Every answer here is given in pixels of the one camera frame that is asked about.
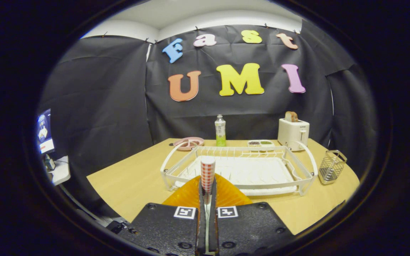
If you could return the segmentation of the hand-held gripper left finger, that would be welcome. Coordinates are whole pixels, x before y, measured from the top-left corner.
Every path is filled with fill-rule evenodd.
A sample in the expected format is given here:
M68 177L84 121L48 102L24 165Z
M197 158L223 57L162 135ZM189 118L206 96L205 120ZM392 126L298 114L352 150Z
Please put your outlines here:
M148 203L119 236L131 245L165 256L200 256L206 217L201 178L188 181L163 204Z

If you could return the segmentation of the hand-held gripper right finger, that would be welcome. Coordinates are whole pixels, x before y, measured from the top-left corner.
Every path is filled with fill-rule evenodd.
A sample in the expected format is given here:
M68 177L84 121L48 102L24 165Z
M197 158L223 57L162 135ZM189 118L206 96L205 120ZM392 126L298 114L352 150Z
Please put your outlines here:
M267 202L252 202L220 175L213 186L209 237L218 256L262 256L294 240Z

